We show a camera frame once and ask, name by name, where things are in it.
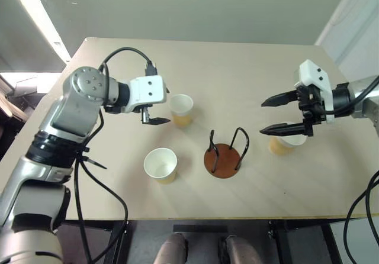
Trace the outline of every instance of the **paper cup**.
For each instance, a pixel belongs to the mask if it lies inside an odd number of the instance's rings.
[[[166,148],[152,150],[144,159],[143,169],[147,175],[159,183],[168,184],[176,176],[178,159],[175,153]]]
[[[307,140],[305,135],[293,135],[284,137],[271,137],[269,142],[269,151],[271,153],[283,156],[293,152],[295,147],[301,146]]]
[[[191,111],[194,101],[186,94],[177,94],[170,99],[170,110],[173,121],[178,127],[185,127],[192,123]]]

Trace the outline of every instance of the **beige tabletop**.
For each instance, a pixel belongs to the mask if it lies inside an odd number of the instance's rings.
[[[301,121],[295,102],[277,108],[261,103],[293,90],[294,71],[304,60],[327,71],[333,87],[345,81],[320,47],[88,38],[1,161],[0,188],[62,94],[65,77],[80,66],[98,67],[123,46],[142,50],[156,63],[170,95],[188,94],[195,103],[194,122],[186,129],[142,125],[139,114],[105,114],[105,127],[91,141],[89,155],[108,169],[89,168],[126,201],[131,219],[344,217],[378,167],[378,138],[368,120],[345,117],[315,126],[314,137],[288,156],[270,153],[270,137],[259,133],[270,124]],[[109,62],[110,75],[118,80],[143,76],[144,64],[136,54],[120,53]],[[169,118],[168,104],[155,105],[150,114]],[[249,151],[234,177],[217,179],[203,164],[210,131],[215,130],[216,143],[230,143],[237,127],[248,132]],[[242,152],[244,142],[239,136],[235,148]],[[169,185],[143,171],[144,157],[157,147],[168,147],[178,157],[178,175]],[[72,181],[67,185],[73,192]],[[83,172],[80,189],[86,219],[123,218],[121,205]],[[379,213],[378,194],[373,194],[371,210]],[[356,215],[363,213],[361,204]],[[74,197],[68,218],[77,218]]]

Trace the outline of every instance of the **gray wall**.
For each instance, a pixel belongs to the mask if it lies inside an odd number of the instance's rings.
[[[69,52],[85,37],[313,44],[340,0],[42,0]]]
[[[19,0],[0,0],[0,71],[60,72],[63,62]]]
[[[343,0],[319,44],[349,81],[379,75],[379,0]]]

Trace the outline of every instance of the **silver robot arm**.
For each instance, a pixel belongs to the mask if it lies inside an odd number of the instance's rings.
[[[277,107],[298,101],[303,122],[280,123],[261,130],[262,134],[313,136],[313,126],[323,121],[332,123],[335,118],[351,115],[353,118],[369,118],[379,136],[379,77],[342,83],[332,89],[327,73],[311,60],[306,60],[296,72],[295,90],[271,96],[263,107]]]
[[[75,70],[0,197],[0,263],[61,263],[62,251],[52,231],[65,219],[70,200],[63,184],[70,179],[101,106],[111,113],[141,112],[143,124],[158,125],[169,120],[151,119],[148,107],[165,101],[161,76],[119,83],[113,78],[107,81],[92,67]]]

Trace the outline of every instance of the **ceiling light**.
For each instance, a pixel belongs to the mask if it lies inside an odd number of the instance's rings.
[[[20,0],[31,19],[38,26],[41,33],[45,36],[57,55],[65,62],[71,60],[70,54],[63,44],[54,24],[44,9],[41,0]]]

